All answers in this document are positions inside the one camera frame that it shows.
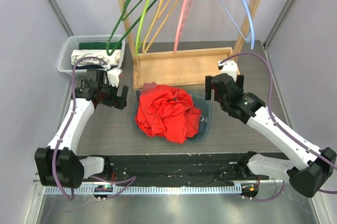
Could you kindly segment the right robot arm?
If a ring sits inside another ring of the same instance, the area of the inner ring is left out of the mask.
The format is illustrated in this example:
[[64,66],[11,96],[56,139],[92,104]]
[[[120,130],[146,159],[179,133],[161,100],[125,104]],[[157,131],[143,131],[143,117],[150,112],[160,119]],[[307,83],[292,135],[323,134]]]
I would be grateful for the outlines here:
[[309,142],[278,120],[258,96],[243,91],[243,79],[242,75],[233,79],[226,73],[206,76],[205,99],[214,98],[224,112],[261,133],[287,159],[249,151],[238,161],[240,177],[250,179],[262,175],[283,180],[299,194],[312,198],[321,191],[336,168],[336,152]]

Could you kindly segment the maroon tank top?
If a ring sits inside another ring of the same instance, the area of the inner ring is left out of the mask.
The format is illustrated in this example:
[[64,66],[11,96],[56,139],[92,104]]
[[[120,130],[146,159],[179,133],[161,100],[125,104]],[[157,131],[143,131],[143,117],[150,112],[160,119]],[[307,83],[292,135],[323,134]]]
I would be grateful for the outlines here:
[[143,89],[142,92],[147,92],[157,86],[156,82],[151,82],[151,83],[144,83],[143,84]]

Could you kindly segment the pink hanger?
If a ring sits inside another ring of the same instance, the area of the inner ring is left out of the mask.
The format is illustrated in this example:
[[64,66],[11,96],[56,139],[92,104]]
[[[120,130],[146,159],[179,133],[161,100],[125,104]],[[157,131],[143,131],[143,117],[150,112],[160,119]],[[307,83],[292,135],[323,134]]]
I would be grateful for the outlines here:
[[178,24],[177,24],[175,40],[174,40],[174,47],[173,47],[173,53],[174,54],[176,54],[177,51],[178,51],[179,41],[180,41],[181,36],[182,36],[182,31],[183,31],[183,28],[185,26],[187,15],[190,11],[192,1],[193,0],[183,0],[181,11],[180,11],[180,16],[179,16],[179,21],[178,21]]

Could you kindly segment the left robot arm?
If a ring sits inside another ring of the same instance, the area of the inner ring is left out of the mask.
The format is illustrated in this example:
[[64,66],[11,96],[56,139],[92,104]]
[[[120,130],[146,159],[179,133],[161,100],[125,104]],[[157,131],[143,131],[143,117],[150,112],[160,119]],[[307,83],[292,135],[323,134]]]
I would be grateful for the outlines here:
[[47,147],[35,152],[37,172],[43,186],[78,188],[84,179],[94,175],[100,181],[111,178],[112,168],[106,159],[89,156],[79,159],[77,146],[89,118],[98,105],[124,109],[128,86],[118,92],[123,71],[89,69],[80,86],[74,86],[68,112]]

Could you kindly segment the lime green hanger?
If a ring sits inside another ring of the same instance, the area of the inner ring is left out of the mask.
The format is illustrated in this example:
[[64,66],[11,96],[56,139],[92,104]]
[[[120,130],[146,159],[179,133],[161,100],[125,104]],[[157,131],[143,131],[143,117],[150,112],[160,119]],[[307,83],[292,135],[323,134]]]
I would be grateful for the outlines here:
[[143,8],[141,17],[140,17],[140,22],[137,30],[137,35],[136,35],[136,41],[135,41],[135,57],[138,57],[138,50],[140,48],[140,45],[142,44],[141,42],[141,32],[142,32],[142,27],[143,27],[143,22],[145,19],[146,13],[152,8],[152,6],[156,3],[158,0],[154,0],[151,2],[151,0],[146,0],[145,6]]

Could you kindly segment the red tank top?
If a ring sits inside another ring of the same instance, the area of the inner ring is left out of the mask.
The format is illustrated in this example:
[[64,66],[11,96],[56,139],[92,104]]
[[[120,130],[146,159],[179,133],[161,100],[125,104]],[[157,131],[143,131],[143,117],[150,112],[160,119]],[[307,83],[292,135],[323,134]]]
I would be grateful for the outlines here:
[[201,111],[185,90],[157,84],[140,93],[135,122],[146,135],[183,144],[199,132]]

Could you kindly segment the yellow hanger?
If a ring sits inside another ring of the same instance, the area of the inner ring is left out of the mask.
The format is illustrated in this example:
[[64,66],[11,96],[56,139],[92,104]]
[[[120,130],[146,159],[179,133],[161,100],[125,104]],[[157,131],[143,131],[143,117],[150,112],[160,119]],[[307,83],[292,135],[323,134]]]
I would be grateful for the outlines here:
[[142,45],[143,54],[148,52],[179,1],[180,0],[160,0],[157,11],[144,38]]

